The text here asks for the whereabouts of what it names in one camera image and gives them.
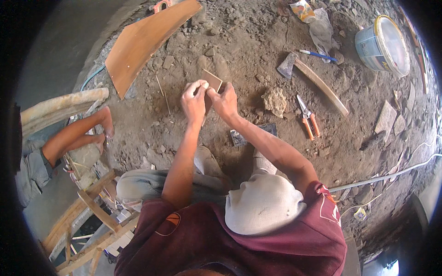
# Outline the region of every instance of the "gray pants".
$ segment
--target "gray pants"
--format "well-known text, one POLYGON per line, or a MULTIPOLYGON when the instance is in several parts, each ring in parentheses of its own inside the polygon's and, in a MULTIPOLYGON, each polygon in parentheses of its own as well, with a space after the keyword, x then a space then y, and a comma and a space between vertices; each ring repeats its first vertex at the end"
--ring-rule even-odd
MULTIPOLYGON (((161 198, 168 170, 130 170, 117 183, 117 196, 126 206, 140 212, 144 200, 161 198)), ((194 174, 192 203, 209 201, 225 208, 223 184, 215 177, 194 174)))

